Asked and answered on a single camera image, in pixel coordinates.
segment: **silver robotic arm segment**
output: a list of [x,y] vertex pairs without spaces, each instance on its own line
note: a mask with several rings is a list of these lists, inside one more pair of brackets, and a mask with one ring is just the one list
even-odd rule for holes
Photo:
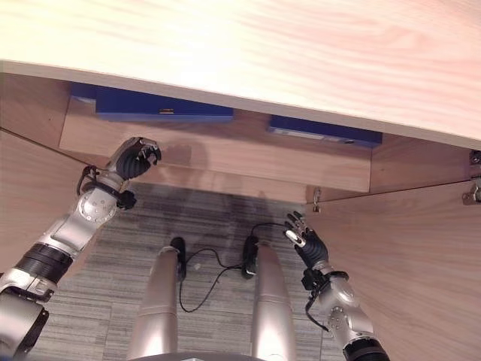
[[[0,277],[0,356],[21,356],[34,346],[48,318],[37,302],[48,302],[58,281],[117,208],[133,207],[133,193],[121,190],[160,159],[156,142],[137,137],[120,146],[106,169],[84,169],[74,210],[58,219]],[[83,185],[85,178],[90,182]]]
[[[329,264],[327,247],[301,214],[294,212],[287,217],[285,236],[307,266],[302,279],[304,288],[311,291],[306,315],[332,333],[347,361],[389,361],[374,335],[371,320],[347,282],[347,273],[335,271]],[[328,315],[326,325],[321,325],[309,314],[316,299],[322,313]]]

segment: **floor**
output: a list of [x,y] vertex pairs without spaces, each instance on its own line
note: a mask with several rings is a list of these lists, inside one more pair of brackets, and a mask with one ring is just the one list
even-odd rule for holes
[[[214,247],[225,264],[241,259],[245,238],[260,222],[283,223],[287,212],[303,206],[151,184],[133,186],[138,203],[121,211],[103,228],[85,267],[60,283],[47,304],[50,319],[31,360],[120,361],[126,358],[135,314],[150,266],[174,236],[187,242],[187,253]],[[304,315],[307,291],[303,264],[279,228],[256,230],[271,240],[283,265],[294,307],[298,360],[344,361],[327,332]],[[197,305],[219,271],[210,254],[199,255],[187,270],[183,296]],[[205,305],[193,314],[178,308],[179,349],[250,353],[254,280],[228,271]],[[311,310],[316,315],[315,307]]]

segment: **wooden panel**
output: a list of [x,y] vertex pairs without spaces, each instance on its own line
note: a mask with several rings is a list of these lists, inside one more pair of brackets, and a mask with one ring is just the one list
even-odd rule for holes
[[309,221],[392,361],[479,360],[481,207],[470,182],[323,203]]
[[371,193],[467,181],[469,149],[385,134],[373,150]]
[[481,148],[480,17],[477,0],[4,0],[0,59],[8,72]]
[[83,165],[0,132],[0,272],[71,210]]
[[1,77],[2,128],[57,148],[70,97],[69,83],[13,74]]
[[159,142],[163,162],[171,165],[368,190],[370,150],[271,134],[266,132],[267,122],[266,114],[239,111],[229,124],[112,123],[98,119],[94,105],[72,99],[61,148],[109,156],[121,141],[142,135]]

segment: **metal hinge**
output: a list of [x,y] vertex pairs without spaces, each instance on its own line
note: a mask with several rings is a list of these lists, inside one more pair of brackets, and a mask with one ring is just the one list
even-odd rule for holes
[[316,188],[313,194],[313,212],[321,213],[321,189]]
[[470,177],[474,182],[469,193],[463,194],[465,205],[481,205],[481,150],[470,153]]

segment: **wire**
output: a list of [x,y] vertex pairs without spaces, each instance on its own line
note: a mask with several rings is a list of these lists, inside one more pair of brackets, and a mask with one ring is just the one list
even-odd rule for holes
[[257,227],[262,227],[262,226],[279,226],[279,227],[286,228],[286,226],[283,225],[282,223],[275,223],[275,222],[257,223],[257,224],[254,225],[254,227],[250,230],[250,235],[254,235],[254,229],[256,229]]
[[214,250],[213,248],[202,248],[201,250],[198,250],[197,252],[195,252],[193,255],[191,255],[187,260],[186,260],[186,265],[189,263],[189,261],[194,257],[194,256],[197,256],[199,253],[201,252],[206,252],[206,251],[210,251],[212,252],[213,254],[215,254],[216,258],[217,258],[217,263],[219,263],[219,265],[221,267],[223,267],[224,269],[219,272],[219,274],[217,275],[216,279],[214,280],[214,282],[212,283],[212,285],[210,286],[210,289],[209,291],[207,292],[207,294],[205,295],[204,299],[202,299],[201,303],[199,303],[196,307],[194,308],[191,308],[191,309],[187,309],[184,307],[183,305],[183,302],[182,302],[182,286],[183,286],[183,282],[185,280],[182,280],[180,282],[180,287],[179,287],[179,304],[180,304],[180,307],[187,313],[192,313],[192,312],[195,312],[197,311],[200,307],[202,307],[202,305],[207,301],[207,299],[209,298],[210,294],[212,293],[214,287],[216,286],[217,284],[217,281],[219,280],[219,278],[228,270],[230,269],[241,269],[242,267],[242,263],[238,264],[238,265],[223,265],[222,262],[220,261],[220,257],[219,257],[219,254],[217,253],[216,250]]
[[319,323],[314,317],[312,317],[309,313],[310,308],[312,307],[313,303],[316,301],[317,296],[319,295],[319,291],[313,291],[309,297],[309,300],[306,303],[306,307],[304,308],[306,311],[306,316],[307,318],[313,322],[315,325],[319,326],[321,329],[323,329],[326,332],[329,332],[329,329],[324,326],[323,324]]
[[[254,230],[256,230],[256,228],[258,227],[262,227],[262,226],[280,226],[280,227],[283,227],[283,228],[286,228],[286,226],[284,226],[283,224],[281,223],[274,223],[274,222],[265,222],[265,223],[257,223],[256,225],[254,225],[251,230],[250,230],[250,235],[254,235]],[[223,268],[223,270],[221,272],[219,272],[219,274],[217,274],[216,276],[216,279],[214,280],[214,282],[212,283],[212,285],[210,286],[210,289],[207,291],[207,294],[205,295],[204,299],[202,299],[201,303],[199,303],[197,306],[195,306],[194,308],[191,308],[191,309],[187,309],[184,305],[183,305],[183,302],[182,302],[182,289],[183,289],[183,282],[185,280],[182,280],[180,282],[180,286],[179,286],[179,304],[180,304],[180,307],[184,310],[184,312],[187,312],[187,313],[192,313],[192,312],[195,312],[197,311],[200,307],[202,307],[204,305],[204,303],[207,301],[207,299],[209,298],[210,294],[212,293],[214,287],[216,286],[217,284],[217,281],[219,280],[219,278],[221,278],[221,276],[228,270],[231,270],[231,269],[242,269],[242,266],[244,265],[244,262],[241,262],[237,265],[224,265],[222,264],[221,260],[220,260],[220,257],[219,257],[219,254],[217,253],[216,250],[214,250],[213,248],[202,248],[200,250],[198,250],[197,252],[195,252],[194,254],[190,255],[187,260],[186,260],[186,267],[187,267],[187,264],[189,263],[189,261],[194,258],[195,256],[197,256],[198,254],[202,253],[202,252],[212,252],[215,256],[216,256],[216,259],[217,259],[217,263],[219,263],[219,265]]]

